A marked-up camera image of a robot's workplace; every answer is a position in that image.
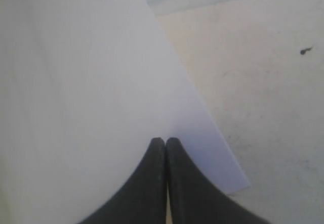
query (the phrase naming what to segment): beige floor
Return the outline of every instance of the beige floor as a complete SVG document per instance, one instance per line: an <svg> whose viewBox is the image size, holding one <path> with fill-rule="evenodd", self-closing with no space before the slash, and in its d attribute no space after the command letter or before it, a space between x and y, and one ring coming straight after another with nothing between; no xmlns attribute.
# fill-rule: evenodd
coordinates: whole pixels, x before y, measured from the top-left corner
<svg viewBox="0 0 324 224"><path fill-rule="evenodd" d="M324 223L324 0L237 0L158 21L251 180L232 198L273 223Z"/></svg>

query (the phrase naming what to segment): black object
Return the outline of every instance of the black object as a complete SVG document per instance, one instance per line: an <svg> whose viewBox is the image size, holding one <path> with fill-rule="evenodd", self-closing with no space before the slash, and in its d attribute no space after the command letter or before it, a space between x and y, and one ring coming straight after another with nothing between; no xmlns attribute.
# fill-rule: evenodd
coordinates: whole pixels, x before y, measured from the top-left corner
<svg viewBox="0 0 324 224"><path fill-rule="evenodd" d="M167 141L166 154L173 224L269 224L215 188L177 138Z"/></svg>
<svg viewBox="0 0 324 224"><path fill-rule="evenodd" d="M122 188L80 224L165 224L166 196L165 144L155 138Z"/></svg>

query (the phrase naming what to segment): speckled surface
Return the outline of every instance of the speckled surface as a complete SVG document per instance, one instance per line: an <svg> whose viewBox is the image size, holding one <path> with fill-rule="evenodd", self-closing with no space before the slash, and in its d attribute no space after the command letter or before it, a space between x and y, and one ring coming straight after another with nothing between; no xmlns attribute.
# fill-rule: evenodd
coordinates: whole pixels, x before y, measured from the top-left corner
<svg viewBox="0 0 324 224"><path fill-rule="evenodd" d="M233 199L273 223L324 223L324 0L237 0L158 21L252 182Z"/></svg>

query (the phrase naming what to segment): black rubber tip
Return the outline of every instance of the black rubber tip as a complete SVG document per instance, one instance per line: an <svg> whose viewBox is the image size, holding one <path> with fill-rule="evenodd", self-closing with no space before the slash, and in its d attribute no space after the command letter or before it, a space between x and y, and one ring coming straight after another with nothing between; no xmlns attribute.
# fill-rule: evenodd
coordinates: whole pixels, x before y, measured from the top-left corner
<svg viewBox="0 0 324 224"><path fill-rule="evenodd" d="M80 224L165 224L166 187L165 144L155 138L122 188Z"/></svg>
<svg viewBox="0 0 324 224"><path fill-rule="evenodd" d="M210 183L177 138L167 141L166 153L173 224L269 224Z"/></svg>

